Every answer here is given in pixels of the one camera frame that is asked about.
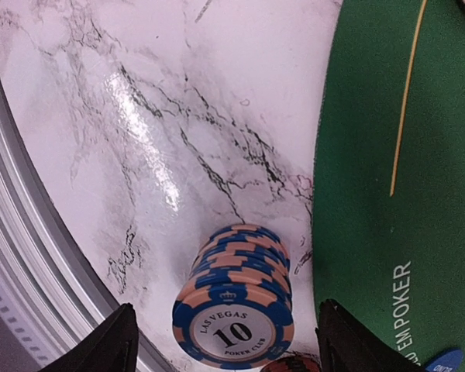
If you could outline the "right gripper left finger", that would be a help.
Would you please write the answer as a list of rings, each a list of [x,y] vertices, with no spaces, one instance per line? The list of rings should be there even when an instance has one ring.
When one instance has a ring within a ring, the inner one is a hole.
[[[136,313],[120,305],[75,348],[48,365],[48,370],[70,372],[134,372],[139,347]]]

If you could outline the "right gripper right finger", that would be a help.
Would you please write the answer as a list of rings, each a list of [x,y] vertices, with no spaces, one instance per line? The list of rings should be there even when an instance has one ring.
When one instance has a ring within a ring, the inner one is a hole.
[[[316,334],[323,371],[422,370],[382,342],[335,300],[321,303]]]

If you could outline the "brown chip stack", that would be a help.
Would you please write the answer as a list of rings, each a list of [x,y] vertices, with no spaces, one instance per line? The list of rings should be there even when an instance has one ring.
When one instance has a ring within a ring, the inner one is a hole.
[[[287,356],[274,360],[260,372],[320,372],[316,361],[306,356]]]

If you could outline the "blue small blind button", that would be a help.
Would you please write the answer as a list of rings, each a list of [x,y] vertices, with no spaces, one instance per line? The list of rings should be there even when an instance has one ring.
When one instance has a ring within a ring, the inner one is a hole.
[[[425,365],[425,371],[456,372],[463,362],[463,357],[463,351],[459,348],[444,350]]]

